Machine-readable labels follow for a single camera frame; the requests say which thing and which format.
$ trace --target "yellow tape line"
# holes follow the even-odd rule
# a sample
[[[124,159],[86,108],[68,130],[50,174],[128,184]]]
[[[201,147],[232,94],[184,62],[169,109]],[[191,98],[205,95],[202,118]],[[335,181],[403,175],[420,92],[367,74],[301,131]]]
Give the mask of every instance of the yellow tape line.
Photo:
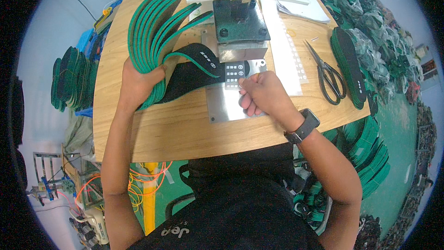
[[[144,167],[148,169],[149,172],[154,172],[154,169],[157,168],[157,162],[146,162]],[[143,194],[147,194],[156,189],[156,182],[146,182],[143,184]],[[145,225],[145,235],[148,235],[154,229],[155,226],[155,212],[154,209],[156,207],[156,193],[150,194],[148,196],[143,197],[143,224]]]

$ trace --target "black watch strap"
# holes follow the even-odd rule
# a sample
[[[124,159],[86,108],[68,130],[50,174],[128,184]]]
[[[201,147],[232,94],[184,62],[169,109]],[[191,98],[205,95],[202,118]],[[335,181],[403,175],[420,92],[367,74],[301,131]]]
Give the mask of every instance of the black watch strap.
[[[294,132],[284,132],[284,136],[292,144],[301,143],[321,123],[310,109],[305,108],[300,112],[305,118],[302,125]]]

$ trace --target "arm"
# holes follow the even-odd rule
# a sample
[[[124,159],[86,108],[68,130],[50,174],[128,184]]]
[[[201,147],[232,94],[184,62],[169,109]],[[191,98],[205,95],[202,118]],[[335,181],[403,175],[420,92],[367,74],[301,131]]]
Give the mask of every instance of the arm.
[[[142,75],[125,61],[119,103],[103,156],[101,178],[105,218],[112,249],[126,249],[144,236],[128,195],[130,141],[134,112],[154,85],[165,77],[163,67]]]
[[[304,117],[294,107],[279,78],[272,71],[240,79],[241,106],[247,114],[262,111],[277,120],[286,131],[295,131]],[[319,241],[325,249],[352,249],[358,235],[362,187],[356,170],[345,156],[318,130],[298,145],[310,163],[327,194],[333,199],[333,208]]]

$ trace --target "left hand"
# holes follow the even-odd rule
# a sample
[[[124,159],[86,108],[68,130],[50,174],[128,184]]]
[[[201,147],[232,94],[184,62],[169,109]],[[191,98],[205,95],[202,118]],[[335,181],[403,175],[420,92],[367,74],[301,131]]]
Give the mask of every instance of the left hand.
[[[128,57],[123,64],[118,108],[128,112],[136,111],[137,107],[150,96],[154,85],[165,78],[165,69],[166,67],[162,65],[148,74],[141,74]]]

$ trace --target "green floor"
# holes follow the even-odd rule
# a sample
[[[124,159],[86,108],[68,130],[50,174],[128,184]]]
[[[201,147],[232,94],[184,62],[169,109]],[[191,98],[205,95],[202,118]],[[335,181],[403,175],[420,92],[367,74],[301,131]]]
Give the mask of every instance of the green floor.
[[[381,239],[396,221],[415,170],[416,105],[410,106],[403,94],[397,94],[392,103],[379,106],[376,119],[380,138],[388,148],[390,173],[378,189],[362,201],[361,212],[381,219]],[[404,184],[408,166],[410,174]]]
[[[404,197],[412,182],[415,168],[416,142],[416,106],[410,106],[402,94],[397,94],[393,102],[387,106],[379,106],[376,119],[380,125],[380,138],[388,148],[391,165],[390,173],[378,189],[362,202],[361,212],[381,218],[382,234],[384,237],[395,222]],[[156,193],[155,225],[165,220],[165,207],[173,199],[191,193],[179,176],[179,167],[187,161],[173,162],[169,172],[174,180],[170,184],[166,179]],[[404,184],[408,166],[410,174]],[[178,205],[174,212],[188,203]]]

